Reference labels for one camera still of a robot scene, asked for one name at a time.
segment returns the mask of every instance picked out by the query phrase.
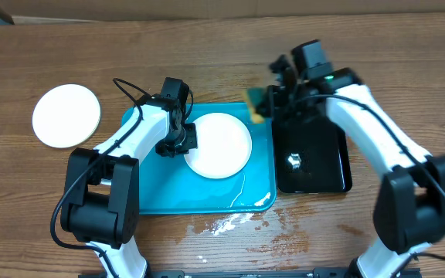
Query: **wooden surface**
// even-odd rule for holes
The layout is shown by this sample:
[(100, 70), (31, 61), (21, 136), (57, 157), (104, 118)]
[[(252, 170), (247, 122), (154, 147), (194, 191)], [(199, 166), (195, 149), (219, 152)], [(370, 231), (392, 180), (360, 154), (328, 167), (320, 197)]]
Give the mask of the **wooden surface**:
[[(273, 82), (269, 62), (315, 38), (337, 68), (357, 71), (416, 142), (445, 152), (445, 13), (0, 27), (0, 276), (101, 270), (92, 252), (59, 248), (49, 236), (72, 149), (46, 147), (32, 132), (33, 107), (47, 90), (78, 83), (95, 92), (102, 120), (81, 146), (91, 148), (119, 128), (131, 105), (113, 77), (157, 93), (172, 76), (193, 89), (196, 103), (239, 101), (241, 90)], [(379, 189), (358, 148), (348, 145), (354, 186), (347, 195), (281, 194), (253, 215), (141, 217), (137, 244), (154, 270), (347, 266), (375, 235)], [(431, 251), (445, 254), (445, 240)], [(445, 276), (443, 262), (416, 265), (428, 277)]]

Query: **wooden table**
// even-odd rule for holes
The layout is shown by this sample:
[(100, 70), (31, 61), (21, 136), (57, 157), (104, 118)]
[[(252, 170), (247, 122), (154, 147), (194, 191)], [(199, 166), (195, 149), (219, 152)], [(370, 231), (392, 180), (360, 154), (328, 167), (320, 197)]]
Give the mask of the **wooden table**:
[[(78, 83), (95, 92), (103, 117), (82, 145), (92, 148), (119, 128), (131, 105), (113, 77), (157, 93), (172, 76), (193, 89), (196, 103), (240, 101), (241, 90), (273, 82), (270, 62), (316, 38), (336, 68), (357, 71), (416, 142), (445, 152), (445, 13), (0, 26), (0, 276), (101, 270), (92, 252), (62, 249), (49, 236), (72, 149), (46, 147), (32, 131), (33, 107), (47, 90)], [(138, 246), (154, 270), (347, 266), (375, 236), (379, 189), (348, 145), (354, 186), (346, 195), (281, 194), (253, 215), (141, 217)], [(431, 251), (445, 255), (445, 240)], [(423, 258), (416, 266), (445, 276), (444, 262)]]

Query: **blue tray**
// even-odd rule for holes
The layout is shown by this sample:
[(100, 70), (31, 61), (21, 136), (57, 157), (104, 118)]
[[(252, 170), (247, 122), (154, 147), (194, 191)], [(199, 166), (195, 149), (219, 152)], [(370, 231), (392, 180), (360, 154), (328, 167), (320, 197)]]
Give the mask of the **blue tray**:
[[(131, 112), (125, 112), (121, 124)], [(152, 149), (140, 166), (141, 215), (263, 212), (276, 201), (271, 122), (252, 124), (245, 103), (204, 103), (193, 105), (187, 123), (215, 112), (233, 115), (248, 128), (248, 163), (233, 176), (215, 180), (196, 174), (183, 155), (162, 158)]]

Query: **white plate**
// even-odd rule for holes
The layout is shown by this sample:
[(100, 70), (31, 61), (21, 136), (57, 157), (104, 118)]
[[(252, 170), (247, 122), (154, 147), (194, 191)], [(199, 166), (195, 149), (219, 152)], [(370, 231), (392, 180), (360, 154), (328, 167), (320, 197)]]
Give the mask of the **white plate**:
[(99, 125), (100, 105), (84, 86), (67, 84), (47, 92), (32, 115), (36, 136), (50, 147), (72, 147), (89, 138)]
[(185, 160), (195, 173), (206, 178), (228, 178), (246, 165), (252, 153), (252, 137), (241, 120), (211, 113), (194, 123), (198, 147), (185, 154)]

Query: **light blue tray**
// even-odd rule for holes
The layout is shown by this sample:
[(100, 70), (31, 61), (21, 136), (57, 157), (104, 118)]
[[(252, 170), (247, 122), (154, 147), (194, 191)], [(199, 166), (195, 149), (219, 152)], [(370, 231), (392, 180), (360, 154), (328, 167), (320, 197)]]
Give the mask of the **light blue tray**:
[(153, 148), (140, 166), (141, 215), (263, 212), (276, 201), (270, 121), (252, 124), (245, 103), (204, 103), (193, 105), (187, 123), (215, 112), (233, 115), (248, 127), (252, 154), (246, 166), (229, 178), (209, 179), (196, 174), (183, 155), (162, 158)]

